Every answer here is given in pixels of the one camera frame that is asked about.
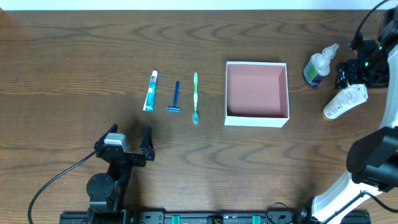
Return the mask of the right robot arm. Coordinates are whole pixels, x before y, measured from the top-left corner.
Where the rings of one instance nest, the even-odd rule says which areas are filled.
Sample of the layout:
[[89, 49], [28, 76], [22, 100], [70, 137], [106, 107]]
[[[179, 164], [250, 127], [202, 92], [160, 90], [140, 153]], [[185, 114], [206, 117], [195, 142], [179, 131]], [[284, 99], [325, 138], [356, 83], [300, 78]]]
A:
[[311, 198], [293, 223], [370, 223], [367, 212], [355, 208], [371, 198], [397, 213], [377, 196], [397, 187], [397, 8], [383, 14], [377, 40], [357, 31], [349, 45], [356, 59], [336, 66], [339, 93], [324, 107], [329, 120], [364, 103], [369, 88], [387, 88], [387, 101], [377, 131], [351, 146], [343, 175], [323, 194]]

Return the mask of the blue disposable razor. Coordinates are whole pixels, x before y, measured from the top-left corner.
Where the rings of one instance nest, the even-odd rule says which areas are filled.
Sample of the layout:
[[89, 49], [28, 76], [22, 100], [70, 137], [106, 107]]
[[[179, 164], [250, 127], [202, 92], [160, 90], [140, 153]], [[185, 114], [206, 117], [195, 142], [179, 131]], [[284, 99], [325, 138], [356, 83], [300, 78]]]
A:
[[177, 103], [178, 103], [178, 94], [179, 94], [179, 86], [180, 86], [180, 82], [176, 81], [175, 83], [175, 91], [174, 91], [174, 99], [173, 99], [173, 105], [167, 107], [167, 111], [171, 112], [171, 113], [179, 113], [180, 112], [180, 108], [177, 107]]

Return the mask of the green white toothbrush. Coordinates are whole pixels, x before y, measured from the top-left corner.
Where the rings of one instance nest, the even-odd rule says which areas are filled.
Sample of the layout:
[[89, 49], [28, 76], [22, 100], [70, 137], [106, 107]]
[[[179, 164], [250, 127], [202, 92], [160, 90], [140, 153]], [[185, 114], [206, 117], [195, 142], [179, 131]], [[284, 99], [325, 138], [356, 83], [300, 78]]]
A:
[[199, 124], [199, 115], [197, 110], [198, 104], [198, 74], [197, 72], [193, 75], [193, 84], [194, 84], [194, 94], [193, 94], [193, 103], [194, 103], [194, 112], [192, 115], [193, 124]]

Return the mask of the clear pump soap bottle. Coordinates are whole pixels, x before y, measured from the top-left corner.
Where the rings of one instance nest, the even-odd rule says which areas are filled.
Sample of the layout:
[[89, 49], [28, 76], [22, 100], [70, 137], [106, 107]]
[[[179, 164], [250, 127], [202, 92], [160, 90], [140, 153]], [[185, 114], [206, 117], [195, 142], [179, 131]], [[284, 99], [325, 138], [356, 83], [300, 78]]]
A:
[[330, 62], [336, 54], [338, 44], [323, 49], [322, 53], [313, 54], [303, 69], [303, 77], [306, 83], [316, 88], [330, 73]]

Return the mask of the white lotion tube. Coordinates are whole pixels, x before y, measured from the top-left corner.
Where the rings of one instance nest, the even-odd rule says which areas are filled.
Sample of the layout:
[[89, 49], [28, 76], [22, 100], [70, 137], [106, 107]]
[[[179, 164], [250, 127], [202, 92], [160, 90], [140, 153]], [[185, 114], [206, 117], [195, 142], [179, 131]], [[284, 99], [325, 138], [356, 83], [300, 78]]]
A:
[[324, 107], [322, 115], [326, 119], [336, 119], [354, 107], [367, 102], [368, 91], [365, 84], [349, 85], [342, 89]]

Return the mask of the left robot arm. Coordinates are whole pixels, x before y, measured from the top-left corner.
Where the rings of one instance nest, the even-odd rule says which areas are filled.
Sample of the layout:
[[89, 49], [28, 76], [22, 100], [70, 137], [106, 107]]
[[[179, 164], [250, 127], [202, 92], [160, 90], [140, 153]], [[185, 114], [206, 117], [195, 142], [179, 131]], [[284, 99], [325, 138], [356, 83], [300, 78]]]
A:
[[117, 124], [95, 143], [95, 155], [109, 164], [105, 173], [95, 174], [86, 185], [90, 197], [88, 223], [129, 223], [132, 212], [123, 207], [124, 196], [134, 167], [144, 167], [155, 159], [152, 129], [148, 127], [141, 141], [140, 154], [128, 152], [124, 134]]

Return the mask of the teal Colgate toothpaste tube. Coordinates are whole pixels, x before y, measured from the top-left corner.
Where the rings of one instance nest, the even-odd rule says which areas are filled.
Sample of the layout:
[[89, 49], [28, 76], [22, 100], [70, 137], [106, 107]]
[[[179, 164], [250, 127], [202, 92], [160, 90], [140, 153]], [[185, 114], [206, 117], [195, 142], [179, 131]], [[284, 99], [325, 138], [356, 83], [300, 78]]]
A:
[[157, 70], [152, 71], [152, 75], [150, 77], [150, 83], [147, 91], [146, 100], [143, 106], [144, 111], [153, 112], [154, 111], [154, 102], [155, 102], [155, 92], [157, 88], [157, 78], [159, 72]]

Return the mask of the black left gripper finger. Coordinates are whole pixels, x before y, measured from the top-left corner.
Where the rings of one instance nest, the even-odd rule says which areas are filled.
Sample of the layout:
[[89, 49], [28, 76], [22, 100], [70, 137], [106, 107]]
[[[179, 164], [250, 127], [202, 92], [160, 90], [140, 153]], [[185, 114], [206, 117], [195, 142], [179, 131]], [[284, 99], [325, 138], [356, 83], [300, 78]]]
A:
[[107, 137], [109, 133], [117, 133], [118, 131], [118, 125], [114, 123], [99, 139], [98, 143], [99, 144], [104, 144], [104, 140]]
[[148, 127], [145, 131], [144, 137], [141, 141], [140, 149], [146, 161], [153, 161], [155, 159], [154, 145], [152, 141], [152, 128]]

